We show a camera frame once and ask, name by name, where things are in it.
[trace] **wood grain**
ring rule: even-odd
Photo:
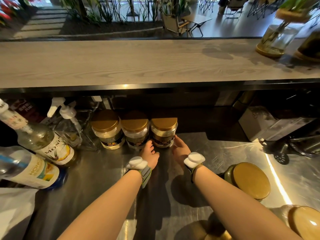
[[[254,51],[258,39],[0,42],[0,88],[319,78],[319,65]],[[302,41],[294,41],[295,50]]]

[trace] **white wrist device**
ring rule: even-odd
[[[140,156],[135,156],[130,159],[130,161],[125,167],[128,169],[127,172],[134,169],[134,170],[138,170],[141,173],[141,176],[142,176],[141,186],[142,188],[144,188],[151,176],[151,168],[148,166],[148,162],[146,160],[143,160],[142,157]]]
[[[199,165],[205,161],[205,157],[202,156],[200,153],[191,152],[188,157],[183,161],[186,165],[187,169],[189,169],[191,174],[191,182],[193,183],[193,171]]]

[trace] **jar lid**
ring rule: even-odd
[[[293,230],[304,240],[316,240],[320,236],[320,212],[301,206],[293,212]]]
[[[154,118],[151,121],[159,131],[170,131],[177,125],[178,118]]]
[[[256,165],[241,162],[234,167],[234,182],[243,192],[257,200],[266,198],[271,186],[266,174]]]
[[[131,111],[123,116],[122,127],[131,133],[138,133],[148,125],[147,116],[139,111]]]
[[[95,113],[91,120],[92,128],[100,133],[112,131],[118,124],[119,117],[111,109],[105,109]]]

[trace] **forearm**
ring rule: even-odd
[[[141,174],[130,170],[90,204],[58,240],[116,239],[141,183]]]
[[[194,183],[234,239],[301,240],[270,210],[205,166],[194,172]]]

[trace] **hand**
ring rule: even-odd
[[[183,161],[188,157],[188,155],[191,152],[189,147],[177,135],[174,136],[174,145],[172,147],[173,147],[172,154],[174,159],[183,168],[184,167]]]
[[[158,163],[160,153],[154,151],[152,141],[149,140],[146,142],[146,145],[141,150],[139,156],[142,157],[143,160],[146,160],[148,162],[148,166],[153,170]]]

